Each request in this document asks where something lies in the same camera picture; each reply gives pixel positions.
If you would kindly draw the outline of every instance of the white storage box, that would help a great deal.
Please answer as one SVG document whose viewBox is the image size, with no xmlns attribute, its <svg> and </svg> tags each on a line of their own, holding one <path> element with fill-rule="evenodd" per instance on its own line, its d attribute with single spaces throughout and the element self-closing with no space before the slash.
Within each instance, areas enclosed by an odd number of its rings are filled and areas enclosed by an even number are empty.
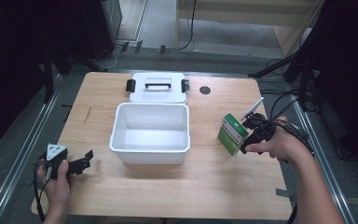
<svg viewBox="0 0 358 224">
<path fill-rule="evenodd" d="M 109 145 L 123 163 L 181 164 L 190 149 L 188 106 L 120 104 Z"/>
</svg>

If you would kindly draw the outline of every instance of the metal rail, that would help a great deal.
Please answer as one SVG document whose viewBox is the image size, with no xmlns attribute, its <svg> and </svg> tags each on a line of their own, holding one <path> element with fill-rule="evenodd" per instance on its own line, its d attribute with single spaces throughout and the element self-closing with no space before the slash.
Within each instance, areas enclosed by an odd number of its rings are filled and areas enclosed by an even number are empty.
<svg viewBox="0 0 358 224">
<path fill-rule="evenodd" d="M 293 84 L 287 84 L 287 87 L 289 91 L 295 89 Z M 319 162 L 321 166 L 322 173 L 324 175 L 324 180 L 327 184 L 327 187 L 330 189 L 333 200 L 336 203 L 339 212 L 341 213 L 346 223 L 356 223 L 351 213 L 351 209 L 348 206 L 347 200 L 341 190 L 341 187 L 338 184 L 338 181 L 330 167 L 330 164 L 324 155 L 324 151 L 322 149 L 322 146 L 318 140 L 315 131 L 313 130 L 308 114 L 302 111 L 298 102 L 295 102 L 294 106 L 297 116 L 301 122 L 302 128 L 304 129 L 304 131 L 310 134 L 310 144 L 314 150 L 315 159 L 317 162 Z"/>
<path fill-rule="evenodd" d="M 6 205 L 10 199 L 11 194 L 16 188 L 16 185 L 21 177 L 22 171 L 34 150 L 34 145 L 42 132 L 46 120 L 51 112 L 52 107 L 55 105 L 55 102 L 58 97 L 58 93 L 60 92 L 62 85 L 62 76 L 60 74 L 57 75 L 54 86 L 56 87 L 56 91 L 53 93 L 51 99 L 42 106 L 42 109 L 36 118 L 36 121 L 28 133 L 27 138 L 25 139 L 24 144 L 21 147 L 19 155 L 16 160 L 13 162 L 13 165 L 10 168 L 10 171 L 7 173 L 7 177 L 0 187 L 0 217 L 4 212 Z"/>
</svg>

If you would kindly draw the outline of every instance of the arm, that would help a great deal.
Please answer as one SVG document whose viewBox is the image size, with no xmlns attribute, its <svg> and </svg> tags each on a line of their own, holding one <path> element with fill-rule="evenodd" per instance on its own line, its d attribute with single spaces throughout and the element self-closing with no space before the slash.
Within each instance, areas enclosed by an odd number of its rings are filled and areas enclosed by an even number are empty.
<svg viewBox="0 0 358 224">
<path fill-rule="evenodd" d="M 343 223 L 316 160 L 290 133 L 277 127 L 266 143 L 252 144 L 248 152 L 269 152 L 271 158 L 286 160 L 297 172 L 297 213 L 299 223 Z"/>
<path fill-rule="evenodd" d="M 48 196 L 49 210 L 46 219 L 43 223 L 65 223 L 66 217 L 69 212 L 69 198 L 70 186 L 66 179 L 66 172 L 68 171 L 68 161 L 61 162 L 58 168 L 57 179 L 50 179 L 45 186 L 45 192 Z M 46 170 L 42 165 L 37 170 L 38 176 L 46 183 Z"/>
</svg>

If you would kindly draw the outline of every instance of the human hand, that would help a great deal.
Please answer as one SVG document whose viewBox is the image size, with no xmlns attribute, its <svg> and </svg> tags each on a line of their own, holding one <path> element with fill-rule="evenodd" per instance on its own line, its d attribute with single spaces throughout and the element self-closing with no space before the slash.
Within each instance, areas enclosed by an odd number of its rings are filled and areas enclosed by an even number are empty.
<svg viewBox="0 0 358 224">
<path fill-rule="evenodd" d="M 287 118 L 284 116 L 277 119 L 287 121 Z M 289 161 L 293 165 L 297 165 L 302 160 L 312 158 L 312 155 L 302 142 L 278 126 L 276 127 L 275 134 L 269 141 L 251 144 L 246 147 L 246 151 L 269 152 L 271 158 L 277 158 L 278 161 Z"/>
<path fill-rule="evenodd" d="M 46 186 L 44 191 L 48 196 L 49 210 L 44 223 L 64 223 L 69 211 L 70 185 L 66 178 L 69 163 L 63 160 L 57 171 L 57 179 L 50 179 L 46 184 L 46 167 L 43 163 L 37 170 L 37 175 Z"/>
</svg>

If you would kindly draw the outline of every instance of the green box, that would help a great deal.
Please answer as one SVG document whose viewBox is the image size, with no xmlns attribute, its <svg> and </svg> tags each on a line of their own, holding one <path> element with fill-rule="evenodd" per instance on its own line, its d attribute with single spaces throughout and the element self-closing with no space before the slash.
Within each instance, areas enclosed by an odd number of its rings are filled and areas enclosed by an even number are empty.
<svg viewBox="0 0 358 224">
<path fill-rule="evenodd" d="M 225 146 L 229 154 L 234 156 L 240 149 L 243 140 L 249 135 L 245 128 L 231 115 L 223 118 L 217 138 Z"/>
</svg>

